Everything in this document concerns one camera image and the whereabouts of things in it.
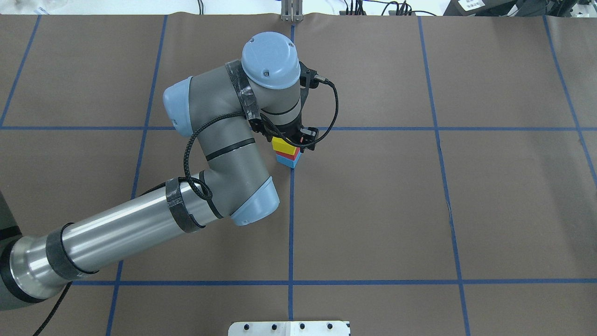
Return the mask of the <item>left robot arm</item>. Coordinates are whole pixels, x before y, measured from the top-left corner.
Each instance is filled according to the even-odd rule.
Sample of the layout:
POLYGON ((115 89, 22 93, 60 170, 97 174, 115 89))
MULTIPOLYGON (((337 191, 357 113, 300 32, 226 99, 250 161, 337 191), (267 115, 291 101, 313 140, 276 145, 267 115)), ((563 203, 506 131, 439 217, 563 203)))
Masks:
POLYGON ((153 246, 230 218, 243 226, 280 200, 254 134, 304 151, 322 140, 301 123, 310 89, 332 85, 299 60, 285 35, 251 37, 241 59, 168 87, 163 103, 188 138, 182 177, 45 236, 24 236, 1 200, 1 309, 25 308, 73 281, 153 246))

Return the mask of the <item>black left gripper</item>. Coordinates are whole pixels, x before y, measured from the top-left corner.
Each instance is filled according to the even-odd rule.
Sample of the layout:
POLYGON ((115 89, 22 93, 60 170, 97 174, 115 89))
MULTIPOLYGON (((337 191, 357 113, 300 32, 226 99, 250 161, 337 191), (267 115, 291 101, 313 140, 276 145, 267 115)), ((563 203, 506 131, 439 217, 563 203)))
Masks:
POLYGON ((279 133, 281 133, 293 143, 299 143, 301 152, 306 150, 315 151, 319 128, 302 126, 301 112, 297 113, 297 116, 292 121, 288 121, 288 123, 282 122, 282 124, 274 123, 274 115, 265 112, 260 115, 260 118, 250 119, 249 125, 253 132, 262 134, 267 142, 271 142, 271 137, 275 136, 279 138, 279 133))

